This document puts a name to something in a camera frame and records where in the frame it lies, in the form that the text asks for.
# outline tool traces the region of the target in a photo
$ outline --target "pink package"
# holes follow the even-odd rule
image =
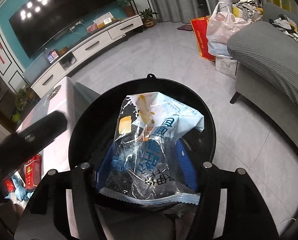
[[[95,31],[96,29],[98,29],[97,24],[92,24],[89,27],[87,27],[87,32],[88,33],[92,33],[93,31]]]

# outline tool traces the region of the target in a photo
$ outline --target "drawer handle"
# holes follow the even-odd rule
[[[45,86],[52,78],[53,74],[42,85]]]
[[[129,25],[126,26],[126,27],[121,28],[120,30],[122,31],[122,30],[124,30],[124,29],[127,29],[127,28],[131,27],[132,25],[133,25],[133,23],[132,23],[132,24],[129,24]]]
[[[85,50],[90,50],[92,49],[94,46],[96,46],[98,43],[100,43],[100,41],[95,42],[94,44],[92,44],[90,47],[86,48]]]

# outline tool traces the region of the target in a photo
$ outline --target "silver bolt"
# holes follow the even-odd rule
[[[209,168],[212,167],[212,163],[210,163],[210,162],[204,162],[204,163],[203,163],[203,166],[204,166],[205,168],[209,169]]]
[[[245,175],[245,174],[246,174],[246,170],[243,169],[243,168],[239,168],[237,171],[238,171],[238,173],[239,173],[240,175]]]
[[[87,169],[87,168],[90,167],[90,164],[89,164],[89,163],[81,163],[80,167],[81,167],[82,169]]]
[[[33,142],[35,140],[35,136],[33,134],[29,134],[25,137],[27,142]]]
[[[56,172],[57,171],[55,169],[51,169],[51,170],[48,171],[48,175],[53,176],[53,175],[56,174]]]

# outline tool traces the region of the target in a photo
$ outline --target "tv stand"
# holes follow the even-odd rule
[[[74,44],[64,55],[59,57],[31,86],[40,98],[43,98],[63,77],[83,63],[86,59],[101,51],[108,45],[126,36],[126,33],[142,26],[139,15],[125,18],[110,25],[105,25],[99,30],[86,35]],[[61,62],[72,58],[72,64],[66,66]]]

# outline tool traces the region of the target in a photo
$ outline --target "television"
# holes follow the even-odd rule
[[[27,56],[32,57],[58,33],[113,2],[115,0],[29,0],[9,22]]]

